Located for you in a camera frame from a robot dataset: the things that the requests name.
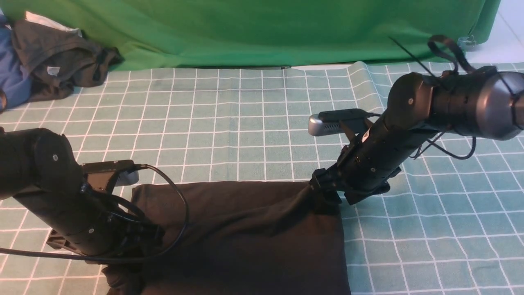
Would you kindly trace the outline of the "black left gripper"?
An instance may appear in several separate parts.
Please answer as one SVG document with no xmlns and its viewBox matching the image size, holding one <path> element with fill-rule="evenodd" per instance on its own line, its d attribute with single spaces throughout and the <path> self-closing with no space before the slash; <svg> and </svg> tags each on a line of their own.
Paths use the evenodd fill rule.
<svg viewBox="0 0 524 295">
<path fill-rule="evenodd" d="M 163 244 L 163 228 L 137 206 L 88 184 L 73 194 L 34 189 L 14 198 L 51 228 L 49 247 L 88 263 L 143 263 Z"/>
</svg>

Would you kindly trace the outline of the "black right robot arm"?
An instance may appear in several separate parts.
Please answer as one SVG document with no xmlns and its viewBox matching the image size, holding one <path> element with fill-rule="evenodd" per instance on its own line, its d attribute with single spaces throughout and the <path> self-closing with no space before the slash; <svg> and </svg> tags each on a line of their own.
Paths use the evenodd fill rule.
<svg viewBox="0 0 524 295">
<path fill-rule="evenodd" d="M 473 155 L 477 138 L 513 139 L 523 130 L 523 82 L 522 73 L 495 66 L 466 75 L 408 73 L 392 85 L 382 114 L 342 109 L 311 115 L 311 136 L 344 133 L 349 140 L 335 164 L 313 172 L 312 192 L 327 204 L 339 204 L 343 192 L 354 205 L 387 193 L 401 164 L 419 157 L 424 143 L 435 146 L 445 133 L 471 137 L 471 150 L 462 159 Z"/>
</svg>

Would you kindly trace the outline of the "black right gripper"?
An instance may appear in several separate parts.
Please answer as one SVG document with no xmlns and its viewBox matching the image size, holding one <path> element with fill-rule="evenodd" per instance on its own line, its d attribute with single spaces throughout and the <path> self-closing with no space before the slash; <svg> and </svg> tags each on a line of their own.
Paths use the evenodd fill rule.
<svg viewBox="0 0 524 295">
<path fill-rule="evenodd" d="M 315 170 L 309 185 L 326 204 L 339 204 L 337 192 L 343 192 L 350 205 L 391 188 L 400 165 L 426 140 L 436 135 L 434 129 L 391 125 L 385 119 L 341 120 L 338 128 L 347 136 L 336 163 Z"/>
</svg>

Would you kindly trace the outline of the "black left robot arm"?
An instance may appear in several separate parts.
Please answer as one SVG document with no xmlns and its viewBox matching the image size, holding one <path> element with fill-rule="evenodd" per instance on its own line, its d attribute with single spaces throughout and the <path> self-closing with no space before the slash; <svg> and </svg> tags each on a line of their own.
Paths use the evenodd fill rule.
<svg viewBox="0 0 524 295">
<path fill-rule="evenodd" d="M 131 159 L 80 165 L 67 137 L 45 128 L 1 132 L 1 199 L 12 197 L 51 228 L 47 245 L 90 263 L 134 263 L 165 231 L 113 194 L 138 182 Z"/>
</svg>

